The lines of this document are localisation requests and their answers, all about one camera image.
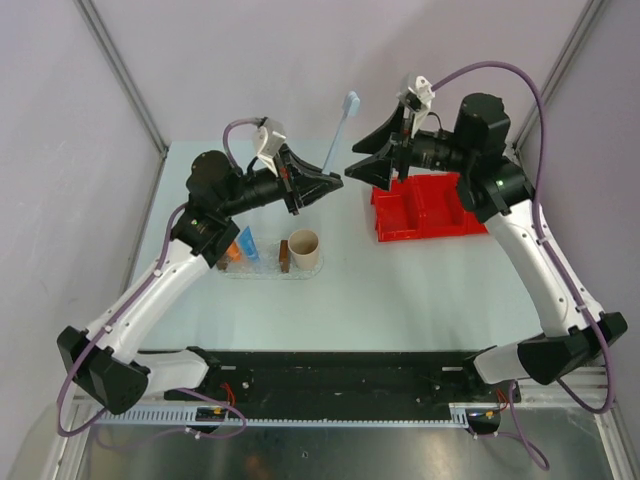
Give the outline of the blue toothpaste tube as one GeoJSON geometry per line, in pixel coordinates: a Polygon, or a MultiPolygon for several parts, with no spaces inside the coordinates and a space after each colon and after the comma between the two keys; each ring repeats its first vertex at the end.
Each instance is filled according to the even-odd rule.
{"type": "Polygon", "coordinates": [[[258,262],[260,260],[259,251],[249,226],[239,234],[237,243],[249,261],[258,262]]]}

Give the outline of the beige cup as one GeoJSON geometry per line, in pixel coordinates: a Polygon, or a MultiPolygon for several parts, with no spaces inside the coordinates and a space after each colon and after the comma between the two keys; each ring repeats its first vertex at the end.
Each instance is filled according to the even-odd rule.
{"type": "Polygon", "coordinates": [[[288,239],[289,251],[296,266],[304,271],[313,270],[319,260],[319,238],[308,229],[293,232],[288,239]]]}

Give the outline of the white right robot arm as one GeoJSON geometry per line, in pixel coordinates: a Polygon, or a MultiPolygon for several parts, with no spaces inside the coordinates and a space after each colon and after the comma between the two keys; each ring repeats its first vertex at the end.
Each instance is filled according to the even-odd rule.
{"type": "Polygon", "coordinates": [[[403,181],[410,168],[454,172],[456,192],[509,257],[533,301],[541,333],[471,357],[461,376],[463,393],[484,401],[498,383],[530,378],[548,385],[583,366],[628,329],[623,315],[607,313],[587,292],[578,300],[561,277],[565,262],[550,230],[532,218],[535,190],[523,169],[504,154],[511,121],[501,98],[463,98],[452,131],[413,131],[416,97],[399,103],[380,127],[352,150],[363,160],[346,176],[383,190],[403,181]]]}

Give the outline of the white toothbrush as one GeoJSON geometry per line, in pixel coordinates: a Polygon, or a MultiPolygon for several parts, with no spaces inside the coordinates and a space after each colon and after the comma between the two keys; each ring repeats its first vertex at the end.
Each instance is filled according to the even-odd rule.
{"type": "Polygon", "coordinates": [[[323,174],[329,175],[332,172],[347,121],[358,114],[359,107],[360,98],[358,94],[355,91],[349,91],[344,97],[342,104],[342,116],[322,167],[323,174]]]}

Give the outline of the orange toothpaste tube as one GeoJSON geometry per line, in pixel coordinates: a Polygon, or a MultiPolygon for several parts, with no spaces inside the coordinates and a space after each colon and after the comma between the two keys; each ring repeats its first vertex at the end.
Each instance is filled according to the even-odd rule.
{"type": "Polygon", "coordinates": [[[233,241],[226,250],[226,256],[228,257],[230,262],[234,263],[242,262],[244,260],[243,253],[235,241],[233,241]]]}

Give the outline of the red plastic organizer bin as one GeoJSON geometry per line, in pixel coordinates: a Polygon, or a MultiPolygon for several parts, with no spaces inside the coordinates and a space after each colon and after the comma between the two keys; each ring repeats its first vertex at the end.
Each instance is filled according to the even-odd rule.
{"type": "Polygon", "coordinates": [[[421,174],[394,179],[388,191],[372,189],[374,227],[380,242],[484,235],[486,227],[464,210],[456,191],[459,175],[421,174]]]}

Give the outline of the clear acrylic toothbrush stand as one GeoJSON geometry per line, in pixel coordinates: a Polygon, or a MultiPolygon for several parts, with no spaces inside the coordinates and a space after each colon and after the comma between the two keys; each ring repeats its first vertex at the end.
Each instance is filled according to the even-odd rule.
{"type": "Polygon", "coordinates": [[[259,251],[258,262],[249,261],[245,255],[242,262],[230,262],[226,254],[216,263],[216,268],[223,275],[250,277],[271,276],[282,273],[280,266],[280,240],[257,238],[254,239],[259,251]]]}

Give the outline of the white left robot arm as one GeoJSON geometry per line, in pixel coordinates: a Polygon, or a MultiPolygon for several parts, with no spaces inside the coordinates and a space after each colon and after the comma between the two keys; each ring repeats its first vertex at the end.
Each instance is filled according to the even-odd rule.
{"type": "Polygon", "coordinates": [[[85,329],[67,327],[58,336],[69,380],[106,411],[122,414],[143,396],[170,390],[186,388],[202,400],[219,392],[221,376],[203,350],[139,348],[173,302],[226,254],[240,233],[234,216],[278,201],[296,215],[343,186],[339,174],[324,173],[286,145],[275,164],[244,172],[221,151],[198,155],[186,181],[188,200],[171,214],[145,277],[85,329]]]}

